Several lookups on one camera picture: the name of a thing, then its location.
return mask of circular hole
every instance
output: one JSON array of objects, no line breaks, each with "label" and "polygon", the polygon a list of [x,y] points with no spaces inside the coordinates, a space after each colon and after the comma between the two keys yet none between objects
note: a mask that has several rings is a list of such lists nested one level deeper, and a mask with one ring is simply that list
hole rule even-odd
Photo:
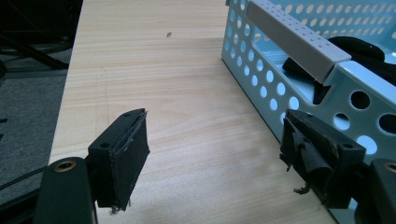
[{"label": "circular hole", "polygon": [[255,34],[254,35],[254,41],[259,41],[260,39],[262,38],[262,35],[261,34]]},{"label": "circular hole", "polygon": [[234,49],[234,48],[231,49],[231,57],[232,57],[232,58],[235,57],[235,49]]},{"label": "circular hole", "polygon": [[326,13],[331,13],[333,8],[334,8],[334,5],[329,5],[326,9]]},{"label": "circular hole", "polygon": [[327,19],[322,19],[321,21],[320,21],[320,26],[323,26],[324,24],[326,24],[326,21],[327,21]]},{"label": "circular hole", "polygon": [[361,23],[361,18],[357,18],[357,19],[355,20],[355,25],[359,25],[359,23]]},{"label": "circular hole", "polygon": [[377,19],[377,17],[374,17],[371,21],[370,21],[370,24],[374,24],[375,22],[376,22],[376,19]]},{"label": "circular hole", "polygon": [[110,147],[110,144],[109,143],[102,143],[99,147],[108,148],[108,147]]},{"label": "circular hole", "polygon": [[373,5],[371,12],[375,12],[377,8],[378,8],[378,5]]},{"label": "circular hole", "polygon": [[264,68],[264,64],[262,63],[262,60],[259,59],[257,61],[257,70],[260,72],[260,71],[262,71],[263,68]]},{"label": "circular hole", "polygon": [[393,5],[389,5],[387,8],[387,12],[391,12],[393,10]]},{"label": "circular hole", "polygon": [[356,141],[358,144],[366,148],[366,154],[368,155],[373,155],[378,150],[376,142],[369,136],[362,135]]},{"label": "circular hole", "polygon": [[238,34],[235,34],[235,35],[233,36],[233,42],[234,42],[235,44],[238,44],[238,39],[239,39]]},{"label": "circular hole", "polygon": [[339,113],[334,117],[334,125],[339,130],[347,130],[350,127],[350,121],[347,115]]},{"label": "circular hole", "polygon": [[270,82],[270,83],[273,82],[274,81],[274,73],[271,70],[269,70],[267,72],[266,78],[267,78],[268,82]]},{"label": "circular hole", "polygon": [[241,0],[241,10],[245,10],[246,2],[245,0]]},{"label": "circular hole", "polygon": [[314,10],[314,5],[309,5],[309,7],[306,8],[306,13],[311,13]]},{"label": "circular hole", "polygon": [[387,163],[385,167],[387,167],[387,169],[389,169],[390,171],[396,173],[396,163]]},{"label": "circular hole", "polygon": [[352,145],[350,145],[350,144],[348,144],[348,143],[344,143],[344,144],[343,144],[343,147],[347,147],[347,148],[353,148],[353,146],[352,146]]},{"label": "circular hole", "polygon": [[321,13],[321,11],[323,10],[323,8],[324,8],[323,5],[318,6],[318,8],[317,8],[317,13]]},{"label": "circular hole", "polygon": [[250,35],[250,26],[248,24],[245,26],[245,35]]},{"label": "circular hole", "polygon": [[270,101],[270,108],[271,108],[272,110],[274,110],[274,111],[277,110],[277,101],[276,101],[276,99],[272,99],[272,100]]},{"label": "circular hole", "polygon": [[396,115],[383,115],[379,119],[379,127],[386,133],[396,134]]},{"label": "circular hole", "polygon": [[247,50],[247,44],[245,43],[245,41],[241,42],[241,51],[245,52],[245,50]]},{"label": "circular hole", "polygon": [[228,49],[230,48],[230,42],[228,42],[228,40],[225,41],[224,48],[225,48],[225,50],[227,50],[227,51],[228,51]]},{"label": "circular hole", "polygon": [[286,113],[285,113],[285,112],[283,112],[282,114],[280,114],[280,122],[281,122],[282,124],[285,123],[285,121],[284,121],[285,117],[286,117]]},{"label": "circular hole", "polygon": [[247,58],[248,58],[249,61],[253,61],[253,59],[254,59],[254,52],[253,52],[252,49],[250,49],[250,50],[248,51],[248,56],[247,56]]},{"label": "circular hole", "polygon": [[250,68],[247,65],[245,65],[244,73],[245,73],[245,76],[248,76],[250,74]]},{"label": "circular hole", "polygon": [[370,8],[370,5],[366,5],[366,6],[363,8],[363,11],[362,11],[362,12],[367,12],[367,11],[369,10],[369,8]]},{"label": "circular hole", "polygon": [[230,20],[231,21],[235,20],[235,12],[233,10],[231,10],[231,13],[230,13]]},{"label": "circular hole", "polygon": [[385,7],[386,7],[387,5],[382,5],[381,6],[381,8],[379,9],[379,12],[383,12],[384,10],[385,10]]},{"label": "circular hole", "polygon": [[344,18],[341,18],[338,22],[337,22],[337,25],[342,25],[343,23],[344,23]]},{"label": "circular hole", "polygon": [[259,80],[257,79],[257,77],[253,76],[251,78],[251,85],[255,87],[255,86],[257,86],[258,83],[259,83]]},{"label": "circular hole", "polygon": [[335,23],[335,18],[332,18],[332,19],[329,21],[329,25],[330,25],[330,26],[333,26],[334,23]]},{"label": "circular hole", "polygon": [[323,37],[326,37],[328,34],[329,34],[329,31],[325,31],[325,32],[323,33]]},{"label": "circular hole", "polygon": [[309,23],[311,26],[314,26],[315,24],[317,24],[317,19],[313,19],[312,21],[311,21],[311,23]]},{"label": "circular hole", "polygon": [[292,6],[292,5],[288,5],[288,6],[286,6],[286,8],[285,8],[285,12],[286,12],[286,13],[290,13],[292,10],[293,10],[293,6]]},{"label": "circular hole", "polygon": [[297,110],[300,107],[300,102],[297,99],[297,97],[292,96],[289,99],[289,107],[290,107],[290,109],[293,109],[293,110]]},{"label": "circular hole", "polygon": [[352,23],[353,22],[353,18],[349,18],[347,21],[346,21],[346,25],[350,25],[350,23]]},{"label": "circular hole", "polygon": [[389,17],[386,21],[385,21],[385,24],[388,24],[388,23],[390,23],[392,21],[392,17]]},{"label": "circular hole", "polygon": [[238,17],[238,20],[236,21],[236,26],[238,28],[241,28],[241,26],[242,26],[242,18],[241,17]]},{"label": "circular hole", "polygon": [[75,161],[63,161],[60,164],[58,164],[57,166],[55,166],[54,170],[55,172],[66,172],[69,171],[71,169],[73,169],[76,166],[76,162]]},{"label": "circular hole", "polygon": [[350,12],[350,9],[352,9],[352,5],[346,6],[346,13]]},{"label": "circular hole", "polygon": [[364,19],[364,21],[362,22],[362,23],[363,23],[363,25],[367,24],[367,23],[369,22],[369,20],[370,20],[370,18],[368,18],[368,17],[367,17],[367,18],[365,18],[365,19]]},{"label": "circular hole", "polygon": [[72,162],[66,161],[66,162],[63,162],[60,165],[58,165],[58,168],[61,169],[61,170],[64,170],[64,169],[67,169],[67,168],[71,167],[72,165],[73,165]]},{"label": "circular hole", "polygon": [[229,26],[227,28],[227,36],[231,36],[233,34],[233,28],[231,28],[231,26]]},{"label": "circular hole", "polygon": [[242,58],[238,57],[238,59],[236,60],[236,64],[240,67],[242,66]]},{"label": "circular hole", "polygon": [[353,9],[353,12],[357,13],[361,9],[361,5],[355,6],[355,9]]},{"label": "circular hole", "polygon": [[267,97],[267,88],[265,88],[264,86],[262,86],[262,88],[260,89],[260,96],[262,97],[262,98],[265,98],[265,97]]},{"label": "circular hole", "polygon": [[299,6],[297,6],[297,8],[296,8],[296,13],[297,13],[297,14],[300,14],[300,13],[303,11],[303,9],[304,9],[304,5],[299,5]]},{"label": "circular hole", "polygon": [[340,5],[337,7],[337,9],[335,10],[335,13],[340,13],[343,10],[343,5]]},{"label": "circular hole", "polygon": [[381,17],[381,19],[379,19],[378,24],[381,24],[382,22],[384,22],[385,17]]},{"label": "circular hole", "polygon": [[370,35],[375,35],[375,33],[376,33],[376,28],[374,28],[374,29],[370,32]]},{"label": "circular hole", "polygon": [[276,90],[277,90],[277,94],[284,95],[286,92],[285,84],[280,82],[279,84],[277,84]]},{"label": "circular hole", "polygon": [[350,96],[350,103],[357,109],[366,109],[370,105],[370,97],[363,91],[355,91]]}]

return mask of light blue metal basket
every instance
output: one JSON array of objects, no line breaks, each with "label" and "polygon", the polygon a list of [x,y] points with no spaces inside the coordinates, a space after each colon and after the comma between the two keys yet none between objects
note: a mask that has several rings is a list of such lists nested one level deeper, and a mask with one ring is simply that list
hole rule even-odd
[{"label": "light blue metal basket", "polygon": [[[396,87],[326,40],[355,36],[380,47],[387,63],[396,63],[395,0],[228,0],[226,5],[222,59],[279,141],[286,109],[298,109],[366,147],[367,163],[396,160]],[[331,86],[319,105],[313,104],[313,81],[282,69],[289,56]],[[358,104],[361,97],[369,104]],[[332,212],[347,220],[344,212]]]}]

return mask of wooden table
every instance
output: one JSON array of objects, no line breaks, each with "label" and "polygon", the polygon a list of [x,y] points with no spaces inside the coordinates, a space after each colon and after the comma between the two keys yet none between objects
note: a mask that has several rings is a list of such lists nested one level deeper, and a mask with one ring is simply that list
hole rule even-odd
[{"label": "wooden table", "polygon": [[50,161],[145,107],[151,153],[99,223],[333,223],[221,60],[224,0],[85,0]]}]

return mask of black cable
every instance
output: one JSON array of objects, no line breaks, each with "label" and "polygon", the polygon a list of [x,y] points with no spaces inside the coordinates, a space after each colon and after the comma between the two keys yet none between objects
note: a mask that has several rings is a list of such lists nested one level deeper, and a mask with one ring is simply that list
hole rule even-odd
[{"label": "black cable", "polygon": [[6,184],[0,186],[0,190],[6,189],[6,188],[8,188],[8,187],[10,187],[10,186],[12,186],[12,185],[14,185],[14,184],[16,184],[16,183],[18,183],[18,182],[24,180],[24,179],[26,179],[26,178],[32,176],[32,175],[36,175],[36,174],[38,174],[38,173],[41,173],[41,172],[45,171],[46,169],[47,169],[47,166],[44,166],[44,167],[41,167],[41,168],[39,168],[39,169],[33,170],[32,172],[27,173],[26,175],[22,175],[22,176],[20,176],[20,177],[14,179],[14,180],[11,180],[11,181],[9,181],[8,183],[6,183]]},{"label": "black cable", "polygon": [[[51,54],[51,53],[57,53],[57,52],[61,52],[67,49],[71,49],[73,48],[73,44],[72,43],[67,43],[67,44],[62,44],[60,46],[56,46],[53,48],[48,48],[48,49],[41,49],[40,51],[43,53],[47,53],[47,54]],[[8,55],[8,56],[24,56],[23,53],[19,53],[16,50],[3,50],[0,49],[0,54],[3,55]]]}]

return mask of gray carpet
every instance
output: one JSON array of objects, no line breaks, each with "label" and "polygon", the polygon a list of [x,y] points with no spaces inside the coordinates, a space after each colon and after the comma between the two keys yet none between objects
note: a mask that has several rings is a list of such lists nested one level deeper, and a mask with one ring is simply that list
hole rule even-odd
[{"label": "gray carpet", "polygon": [[[72,50],[52,54],[68,63]],[[67,70],[0,55],[9,73],[0,87],[0,186],[46,166]],[[0,191],[0,204],[39,188],[41,174]]]}]

